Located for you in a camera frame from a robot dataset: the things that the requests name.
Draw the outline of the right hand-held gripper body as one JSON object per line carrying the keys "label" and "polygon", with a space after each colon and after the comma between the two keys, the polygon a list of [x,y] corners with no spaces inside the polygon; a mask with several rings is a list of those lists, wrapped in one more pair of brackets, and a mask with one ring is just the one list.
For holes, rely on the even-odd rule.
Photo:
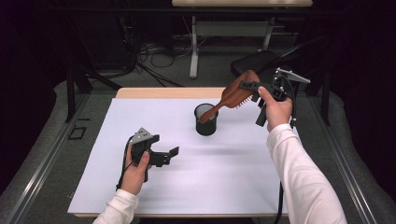
{"label": "right hand-held gripper body", "polygon": [[[292,101],[296,98],[296,92],[298,87],[293,87],[292,83],[297,84],[305,83],[309,84],[310,79],[301,77],[292,71],[282,69],[278,67],[273,75],[272,83],[266,89],[271,93],[273,98],[278,102],[283,102],[290,98]],[[292,103],[292,113],[290,125],[293,126],[296,120],[296,104]]]}

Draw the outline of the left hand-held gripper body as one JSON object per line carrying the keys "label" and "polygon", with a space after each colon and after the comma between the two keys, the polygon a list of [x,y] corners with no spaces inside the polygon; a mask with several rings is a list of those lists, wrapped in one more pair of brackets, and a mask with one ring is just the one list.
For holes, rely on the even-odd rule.
{"label": "left hand-held gripper body", "polygon": [[154,135],[141,127],[129,140],[129,144],[133,147],[132,159],[138,164],[144,152],[149,154],[149,164],[156,167],[162,167],[170,163],[171,157],[169,152],[154,152],[151,146],[147,145],[147,140]]}

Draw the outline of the brown wooden hairbrush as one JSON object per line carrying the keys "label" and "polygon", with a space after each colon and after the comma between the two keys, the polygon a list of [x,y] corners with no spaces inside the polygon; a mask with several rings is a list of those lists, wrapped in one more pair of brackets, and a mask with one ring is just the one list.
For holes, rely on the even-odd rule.
{"label": "brown wooden hairbrush", "polygon": [[242,81],[247,83],[259,82],[259,76],[252,70],[247,70],[240,77],[229,84],[221,94],[220,101],[213,108],[206,111],[200,118],[201,123],[206,123],[209,119],[214,116],[221,107],[227,106],[229,108],[235,108],[240,106],[248,97],[253,94],[252,90],[247,90],[239,87]]}

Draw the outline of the black mesh pen holder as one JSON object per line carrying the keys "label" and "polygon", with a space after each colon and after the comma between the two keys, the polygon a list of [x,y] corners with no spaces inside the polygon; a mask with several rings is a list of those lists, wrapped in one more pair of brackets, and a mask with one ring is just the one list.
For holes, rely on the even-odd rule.
{"label": "black mesh pen holder", "polygon": [[209,120],[205,123],[200,122],[200,117],[207,112],[209,109],[213,108],[212,104],[200,104],[195,107],[194,109],[194,116],[195,116],[195,130],[198,134],[203,136],[209,136],[213,134],[217,129],[217,117],[218,112],[216,112],[213,116],[209,118]]}

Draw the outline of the person's right hand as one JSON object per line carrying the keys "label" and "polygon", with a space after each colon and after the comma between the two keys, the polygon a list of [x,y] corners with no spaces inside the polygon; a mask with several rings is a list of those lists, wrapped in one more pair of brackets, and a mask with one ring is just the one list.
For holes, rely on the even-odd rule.
{"label": "person's right hand", "polygon": [[276,101],[272,94],[264,87],[258,88],[260,97],[266,104],[267,130],[271,132],[276,126],[289,122],[292,113],[292,100]]}

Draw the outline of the person's left hand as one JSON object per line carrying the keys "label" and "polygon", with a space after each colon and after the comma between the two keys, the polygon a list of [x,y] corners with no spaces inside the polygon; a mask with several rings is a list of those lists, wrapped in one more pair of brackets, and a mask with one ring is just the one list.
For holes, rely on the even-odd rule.
{"label": "person's left hand", "polygon": [[133,147],[128,146],[120,188],[133,195],[137,195],[143,186],[145,172],[149,168],[149,154],[144,152],[140,162],[137,165],[134,165],[132,151]]}

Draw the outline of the black folding chair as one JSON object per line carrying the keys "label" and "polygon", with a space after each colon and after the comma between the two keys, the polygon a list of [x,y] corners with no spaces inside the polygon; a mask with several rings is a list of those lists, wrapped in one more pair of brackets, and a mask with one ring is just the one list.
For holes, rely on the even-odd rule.
{"label": "black folding chair", "polygon": [[309,84],[304,84],[304,91],[308,96],[315,96],[324,79],[321,68],[330,42],[330,38],[323,35],[287,49],[279,55],[270,50],[256,52],[233,61],[231,72],[239,77],[247,70],[253,70],[261,82],[271,84],[278,67],[291,70],[300,77],[311,80]]}

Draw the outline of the black metal stand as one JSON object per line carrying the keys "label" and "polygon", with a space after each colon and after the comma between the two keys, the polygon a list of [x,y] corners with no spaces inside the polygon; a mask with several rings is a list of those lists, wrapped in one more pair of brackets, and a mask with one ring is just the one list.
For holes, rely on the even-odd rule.
{"label": "black metal stand", "polygon": [[117,91],[121,88],[121,85],[116,84],[110,79],[100,75],[93,68],[83,63],[72,50],[70,42],[64,41],[64,57],[67,61],[68,72],[66,74],[66,89],[67,89],[67,117],[66,122],[69,122],[77,114],[76,106],[76,91],[75,87],[78,87],[83,94],[90,94],[93,90],[92,84],[89,78],[98,80],[105,84],[111,89]]}
{"label": "black metal stand", "polygon": [[307,85],[305,93],[307,96],[317,96],[321,91],[320,115],[326,125],[329,122],[329,102],[331,88],[331,74],[325,69],[316,69],[310,73],[311,83]]}

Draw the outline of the white table mat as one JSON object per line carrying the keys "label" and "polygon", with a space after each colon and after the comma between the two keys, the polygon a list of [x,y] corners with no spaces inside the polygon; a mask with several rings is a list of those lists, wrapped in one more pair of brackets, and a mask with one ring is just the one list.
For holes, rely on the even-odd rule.
{"label": "white table mat", "polygon": [[124,148],[139,128],[160,137],[155,151],[174,147],[169,164],[148,172],[139,217],[257,217],[278,208],[279,178],[256,123],[259,107],[223,107],[209,136],[195,130],[199,99],[113,99],[68,208],[79,217],[101,213],[120,178]]}

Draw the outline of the white-legged desk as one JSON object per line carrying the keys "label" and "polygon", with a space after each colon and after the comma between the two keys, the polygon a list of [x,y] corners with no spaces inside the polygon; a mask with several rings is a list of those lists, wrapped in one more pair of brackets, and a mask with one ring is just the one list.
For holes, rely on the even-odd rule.
{"label": "white-legged desk", "polygon": [[[172,0],[173,7],[182,9],[301,9],[310,8],[312,0]],[[275,17],[260,16],[257,21],[214,19],[203,21],[191,17],[190,78],[198,75],[198,36],[254,36],[263,37],[262,49],[268,49]]]}

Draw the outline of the metal floor rail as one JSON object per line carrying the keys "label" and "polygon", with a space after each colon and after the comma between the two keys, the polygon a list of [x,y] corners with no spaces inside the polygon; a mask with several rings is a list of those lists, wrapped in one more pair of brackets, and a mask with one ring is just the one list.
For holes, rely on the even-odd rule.
{"label": "metal floor rail", "polygon": [[341,177],[343,178],[348,194],[360,215],[362,224],[377,224],[375,216],[362,193],[360,185],[358,184],[355,176],[352,174],[352,171],[347,163],[347,159],[343,154],[343,151],[334,135],[334,132],[332,131],[332,128],[325,123],[321,116],[318,99],[316,97],[308,97],[308,102],[312,106],[320,129],[323,131],[324,136],[330,146],[332,157],[337,165]]}
{"label": "metal floor rail", "polygon": [[64,120],[55,106],[21,169],[0,197],[0,224],[90,224],[68,212],[92,150],[98,118],[89,112],[92,97],[83,94],[77,112]]}

